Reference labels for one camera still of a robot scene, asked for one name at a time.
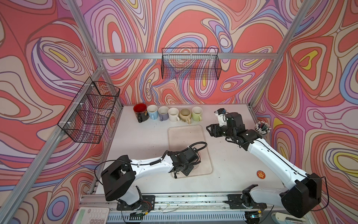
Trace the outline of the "light blue mug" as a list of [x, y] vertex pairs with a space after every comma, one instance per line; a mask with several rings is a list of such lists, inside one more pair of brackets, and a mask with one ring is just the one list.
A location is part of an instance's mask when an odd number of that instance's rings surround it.
[[156, 120], [158, 118], [158, 107], [156, 105], [149, 105], [147, 107], [147, 112], [152, 120]]

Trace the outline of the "purple mug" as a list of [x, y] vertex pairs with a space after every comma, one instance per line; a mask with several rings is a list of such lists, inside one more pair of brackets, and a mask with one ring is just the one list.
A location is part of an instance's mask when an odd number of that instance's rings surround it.
[[160, 121], [166, 121], [169, 119], [169, 108], [167, 106], [161, 106], [158, 109], [158, 116]]

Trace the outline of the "white small mug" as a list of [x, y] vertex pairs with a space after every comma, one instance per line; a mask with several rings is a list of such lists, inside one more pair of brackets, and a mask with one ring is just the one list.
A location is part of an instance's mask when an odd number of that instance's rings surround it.
[[169, 115], [169, 120], [171, 122], [177, 122], [177, 121], [180, 121], [180, 118], [179, 118], [179, 110], [177, 108], [170, 108], [168, 110], [168, 115]]

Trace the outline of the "black skull mug red inside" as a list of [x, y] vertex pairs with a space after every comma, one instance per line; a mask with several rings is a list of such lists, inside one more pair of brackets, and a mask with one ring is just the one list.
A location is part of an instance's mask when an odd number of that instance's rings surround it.
[[149, 114], [147, 111], [147, 105], [144, 103], [136, 104], [133, 107], [133, 111], [136, 115], [138, 123], [145, 122], [149, 119]]

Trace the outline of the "cream speckled round mug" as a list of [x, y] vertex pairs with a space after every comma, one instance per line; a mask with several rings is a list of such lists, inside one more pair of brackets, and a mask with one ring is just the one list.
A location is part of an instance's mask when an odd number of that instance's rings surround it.
[[187, 108], [183, 108], [180, 110], [180, 113], [179, 113], [179, 118], [187, 123], [187, 124], [191, 124], [191, 117], [192, 117], [192, 114], [191, 114], [191, 111]]

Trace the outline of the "light green mug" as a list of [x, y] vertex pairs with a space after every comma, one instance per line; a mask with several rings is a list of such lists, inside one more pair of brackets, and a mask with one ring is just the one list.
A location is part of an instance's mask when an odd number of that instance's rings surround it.
[[202, 121], [202, 113], [203, 109], [199, 106], [195, 106], [192, 108], [192, 119], [194, 121]]

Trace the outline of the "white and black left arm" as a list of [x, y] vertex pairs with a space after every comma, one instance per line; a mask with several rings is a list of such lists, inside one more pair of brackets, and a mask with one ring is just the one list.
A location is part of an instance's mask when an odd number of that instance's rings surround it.
[[123, 155], [101, 172], [107, 202], [120, 200], [131, 206], [142, 201], [136, 180], [156, 174], [183, 173], [188, 175], [200, 163], [199, 151], [194, 144], [182, 151], [166, 151], [161, 157], [131, 160]]

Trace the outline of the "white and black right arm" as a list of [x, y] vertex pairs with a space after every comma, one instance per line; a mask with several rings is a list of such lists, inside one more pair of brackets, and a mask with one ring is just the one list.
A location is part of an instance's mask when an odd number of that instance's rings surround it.
[[242, 191], [240, 203], [246, 208], [266, 203], [285, 208], [290, 215], [302, 218], [321, 203], [322, 178], [296, 167], [274, 150], [256, 130], [246, 129], [239, 113], [215, 111], [217, 124], [206, 127], [212, 137], [225, 137], [262, 161], [281, 180], [283, 188], [259, 188], [253, 184]]

